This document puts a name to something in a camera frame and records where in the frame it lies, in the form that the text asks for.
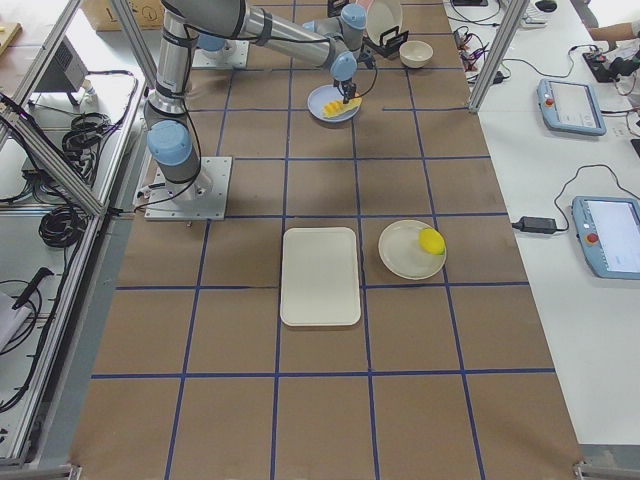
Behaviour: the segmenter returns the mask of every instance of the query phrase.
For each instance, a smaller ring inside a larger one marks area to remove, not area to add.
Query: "computer mouse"
[[[546,13],[551,13],[558,8],[558,4],[555,0],[539,0],[535,3],[536,8]]]

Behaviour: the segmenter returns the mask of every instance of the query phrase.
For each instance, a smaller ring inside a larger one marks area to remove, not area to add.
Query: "yellow food piece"
[[[444,238],[435,228],[423,228],[420,230],[418,243],[425,252],[432,255],[443,255],[446,248]]]
[[[361,103],[362,97],[352,98],[348,103],[342,103],[342,100],[334,100],[333,102],[327,103],[322,108],[322,116],[324,118],[337,117],[338,115],[342,115],[349,110],[358,108]]]

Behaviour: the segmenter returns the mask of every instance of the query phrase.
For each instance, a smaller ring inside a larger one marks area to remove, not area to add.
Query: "blue plate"
[[[356,108],[349,110],[342,115],[326,118],[322,114],[322,110],[327,103],[333,102],[334,100],[342,100],[342,94],[333,85],[323,85],[316,88],[309,94],[309,98],[307,99],[307,107],[309,108],[311,115],[316,117],[318,120],[329,123],[340,123],[344,122],[345,120],[349,120],[350,118],[353,118],[356,113],[358,113],[358,110],[360,110],[360,105],[358,105]]]

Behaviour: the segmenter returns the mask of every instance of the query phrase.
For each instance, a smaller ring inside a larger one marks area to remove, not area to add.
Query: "brown box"
[[[133,16],[140,28],[161,28],[164,7],[160,0],[129,0]],[[120,30],[120,22],[109,0],[84,0],[80,6],[96,31]]]

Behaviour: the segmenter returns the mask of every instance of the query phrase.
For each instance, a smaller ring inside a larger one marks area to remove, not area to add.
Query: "cutting board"
[[[21,28],[19,23],[0,22],[0,55],[3,54]]]

